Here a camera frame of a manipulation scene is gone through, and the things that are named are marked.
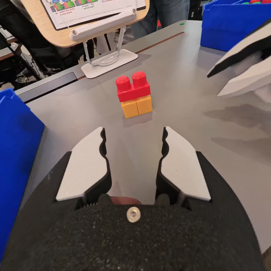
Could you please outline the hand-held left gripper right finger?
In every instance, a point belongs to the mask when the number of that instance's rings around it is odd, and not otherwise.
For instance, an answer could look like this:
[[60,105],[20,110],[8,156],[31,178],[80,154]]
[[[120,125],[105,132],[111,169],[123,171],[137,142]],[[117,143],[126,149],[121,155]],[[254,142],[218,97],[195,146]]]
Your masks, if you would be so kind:
[[207,183],[193,145],[171,127],[163,128],[162,157],[156,177],[156,201],[165,194],[169,202],[186,198],[210,201]]

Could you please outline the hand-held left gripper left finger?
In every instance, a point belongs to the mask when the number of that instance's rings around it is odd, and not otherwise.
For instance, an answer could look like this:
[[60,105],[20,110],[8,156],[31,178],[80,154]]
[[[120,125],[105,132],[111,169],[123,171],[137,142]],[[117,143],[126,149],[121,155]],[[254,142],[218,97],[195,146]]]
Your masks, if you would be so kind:
[[97,202],[100,194],[106,194],[112,186],[106,154],[105,129],[98,127],[72,149],[56,200],[83,197]]

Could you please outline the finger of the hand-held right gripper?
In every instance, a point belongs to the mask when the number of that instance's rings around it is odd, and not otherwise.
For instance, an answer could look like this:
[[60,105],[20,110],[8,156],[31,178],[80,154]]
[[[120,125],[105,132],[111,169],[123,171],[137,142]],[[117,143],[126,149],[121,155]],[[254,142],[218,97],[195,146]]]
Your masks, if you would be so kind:
[[262,101],[271,103],[271,57],[262,60],[251,55],[231,66],[234,77],[218,92],[218,97],[235,97],[253,92]]
[[266,20],[258,28],[248,34],[244,39],[232,47],[208,72],[207,77],[212,77],[228,67],[242,62],[256,52],[270,48],[271,20]]

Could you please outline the blue plastic bin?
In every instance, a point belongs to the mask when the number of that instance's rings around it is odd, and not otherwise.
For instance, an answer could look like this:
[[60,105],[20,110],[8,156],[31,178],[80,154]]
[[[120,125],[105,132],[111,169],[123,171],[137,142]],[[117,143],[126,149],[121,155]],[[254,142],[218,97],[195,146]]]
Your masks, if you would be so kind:
[[0,92],[0,260],[17,216],[44,123],[12,88]]
[[270,1],[216,0],[203,6],[202,47],[227,52],[271,17]]

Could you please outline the yellow toy building block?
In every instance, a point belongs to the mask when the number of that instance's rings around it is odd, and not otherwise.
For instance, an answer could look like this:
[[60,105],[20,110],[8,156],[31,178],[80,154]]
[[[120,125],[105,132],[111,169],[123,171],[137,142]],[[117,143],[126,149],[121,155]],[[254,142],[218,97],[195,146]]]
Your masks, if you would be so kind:
[[138,114],[142,115],[153,111],[151,96],[143,96],[135,99],[138,109]]
[[121,107],[126,119],[139,115],[137,102],[135,99],[121,102]]

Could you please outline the red two-stud toy block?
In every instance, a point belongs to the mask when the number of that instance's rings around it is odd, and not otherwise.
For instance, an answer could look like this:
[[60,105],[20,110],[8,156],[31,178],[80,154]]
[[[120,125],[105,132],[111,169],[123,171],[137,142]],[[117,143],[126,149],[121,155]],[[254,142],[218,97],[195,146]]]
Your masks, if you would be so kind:
[[127,76],[120,76],[116,79],[117,95],[120,102],[134,100],[151,94],[150,85],[143,71],[135,72],[132,76],[132,81],[131,83]]

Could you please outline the black flat panel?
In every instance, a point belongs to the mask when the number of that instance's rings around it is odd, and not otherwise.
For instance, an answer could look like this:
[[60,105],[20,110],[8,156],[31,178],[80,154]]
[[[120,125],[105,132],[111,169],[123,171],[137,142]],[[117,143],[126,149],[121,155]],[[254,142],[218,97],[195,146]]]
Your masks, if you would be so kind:
[[77,77],[70,72],[17,95],[24,103],[29,103],[76,81],[78,81]]

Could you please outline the wooden display board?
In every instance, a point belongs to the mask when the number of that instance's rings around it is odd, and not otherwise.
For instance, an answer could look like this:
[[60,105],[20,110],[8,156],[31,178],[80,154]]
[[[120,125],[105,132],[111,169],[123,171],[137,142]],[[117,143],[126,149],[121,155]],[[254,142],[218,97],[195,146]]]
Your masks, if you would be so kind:
[[71,29],[75,29],[78,31],[82,27],[93,27],[93,30],[96,31],[95,33],[91,33],[89,36],[84,37],[82,39],[73,41],[70,36],[72,33],[69,29],[62,29],[62,30],[55,30],[53,27],[52,22],[49,19],[49,16],[46,13],[45,8],[43,7],[42,3],[40,1],[33,1],[33,5],[31,4],[31,1],[21,1],[24,5],[26,11],[31,16],[34,24],[38,28],[39,32],[42,34],[42,36],[51,44],[57,47],[62,48],[68,48],[71,46],[75,46],[79,43],[86,42],[92,38],[101,36],[105,33],[109,33],[112,31],[115,31],[117,29],[120,29],[122,27],[126,27],[128,25],[132,25],[138,21],[141,21],[144,19],[147,15],[147,12],[150,7],[150,1],[145,0],[145,9],[139,9],[137,10],[136,18],[133,20],[130,19],[129,21],[123,22],[121,20],[116,21],[116,25],[113,26],[113,23],[111,23],[107,29],[104,29],[103,31],[98,31],[98,24],[101,22],[89,22],[80,24],[75,27],[71,27]]

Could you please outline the printed instruction sheet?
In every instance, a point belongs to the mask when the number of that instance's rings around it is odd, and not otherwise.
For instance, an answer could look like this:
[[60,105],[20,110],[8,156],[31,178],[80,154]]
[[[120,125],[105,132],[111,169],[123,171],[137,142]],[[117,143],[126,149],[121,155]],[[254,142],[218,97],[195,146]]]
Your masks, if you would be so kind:
[[144,0],[41,0],[55,30],[98,21],[136,8],[146,9]]

